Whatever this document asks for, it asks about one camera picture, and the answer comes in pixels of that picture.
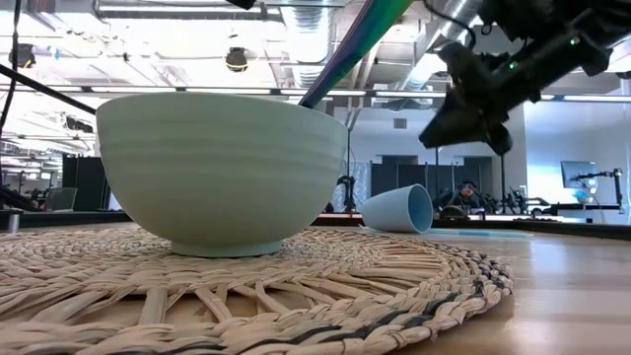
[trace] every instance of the tipped over cup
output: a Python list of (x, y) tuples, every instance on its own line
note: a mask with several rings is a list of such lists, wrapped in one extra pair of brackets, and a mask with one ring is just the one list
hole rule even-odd
[(432, 198), (425, 187), (414, 184), (381, 193), (362, 206), (364, 224), (395, 233), (427, 233), (434, 220)]

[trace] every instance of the wicker placemat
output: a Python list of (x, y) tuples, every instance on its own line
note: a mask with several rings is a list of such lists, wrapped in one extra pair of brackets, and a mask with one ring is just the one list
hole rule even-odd
[(175, 255), (140, 229), (0, 236), (0, 353), (384, 354), (486, 312), (508, 265), (307, 230), (273, 255)]

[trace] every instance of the ceiling light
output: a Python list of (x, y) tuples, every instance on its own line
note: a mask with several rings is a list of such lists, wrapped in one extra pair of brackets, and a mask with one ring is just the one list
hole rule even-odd
[(94, 141), (97, 140), (95, 135), (77, 135), (77, 136), (46, 136), (46, 135), (24, 135), (24, 134), (6, 134), (4, 139), (14, 140), (42, 140), (42, 141)]
[(40, 169), (37, 168), (7, 168), (7, 169), (3, 169), (4, 172), (7, 173), (28, 173), (28, 174), (38, 174), (40, 172)]
[[(0, 84), (0, 92), (9, 91), (9, 84)], [(69, 85), (49, 85), (48, 88), (52, 90), (56, 90), (60, 93), (80, 93), (83, 91), (81, 87), (77, 86), (69, 86)], [(34, 92), (35, 89), (32, 89), (26, 85), (16, 85), (17, 92)]]
[(414, 98), (414, 99), (433, 99), (444, 98), (445, 93), (435, 92), (400, 92), (400, 91), (382, 91), (376, 92), (376, 96), (385, 98)]
[(202, 89), (186, 88), (190, 93), (215, 93), (215, 94), (235, 94), (235, 95), (269, 95), (269, 89)]
[(592, 103), (622, 103), (631, 104), (631, 96), (605, 96), (605, 95), (568, 95), (563, 98), (568, 102), (592, 102)]
[[(216, 6), (100, 6), (100, 12), (123, 11), (123, 12), (181, 12), (181, 13), (204, 13), (221, 10), (222, 12), (244, 12), (242, 9), (216, 7)], [(249, 12), (260, 13), (259, 8), (252, 8)]]
[(2, 157), (2, 162), (4, 162), (5, 159), (18, 159), (18, 160), (30, 160), (30, 159), (39, 159), (39, 160), (54, 160), (54, 161), (61, 161), (61, 157), (51, 157), (48, 155), (32, 155), (32, 156), (11, 156), (11, 155), (5, 155)]
[(354, 96), (354, 97), (363, 97), (366, 96), (366, 92), (363, 90), (331, 90), (327, 94), (328, 96)]
[(175, 88), (166, 87), (93, 87), (95, 93), (173, 93)]
[(44, 164), (48, 164), (48, 165), (53, 165), (56, 167), (62, 166), (63, 162), (62, 161), (43, 161)]
[(4, 166), (14, 166), (14, 167), (23, 167), (26, 165), (25, 163), (17, 159), (5, 158), (5, 157), (2, 157), (2, 164)]
[(280, 91), (280, 95), (296, 96), (304, 95), (307, 93), (307, 89), (284, 89)]

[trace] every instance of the bowl base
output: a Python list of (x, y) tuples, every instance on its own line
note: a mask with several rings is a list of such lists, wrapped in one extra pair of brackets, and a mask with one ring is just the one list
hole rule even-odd
[(171, 243), (171, 251), (186, 256), (198, 257), (245, 257), (274, 253), (280, 250), (282, 242), (261, 243), (244, 246), (206, 247)]

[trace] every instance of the person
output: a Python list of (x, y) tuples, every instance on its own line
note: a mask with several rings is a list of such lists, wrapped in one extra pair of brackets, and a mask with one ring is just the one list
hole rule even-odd
[(484, 201), (479, 198), (476, 193), (477, 186), (474, 182), (464, 181), (460, 186), (460, 190), (454, 197), (452, 205), (464, 206), (469, 209), (477, 209), (484, 207)]
[(326, 207), (324, 207), (324, 211), (322, 211), (322, 213), (335, 213), (335, 208), (330, 202), (328, 202), (326, 204)]
[(39, 194), (41, 193), (41, 191), (36, 187), (33, 190), (30, 191), (31, 193), (31, 200), (33, 201), (37, 201), (37, 199), (39, 198)]

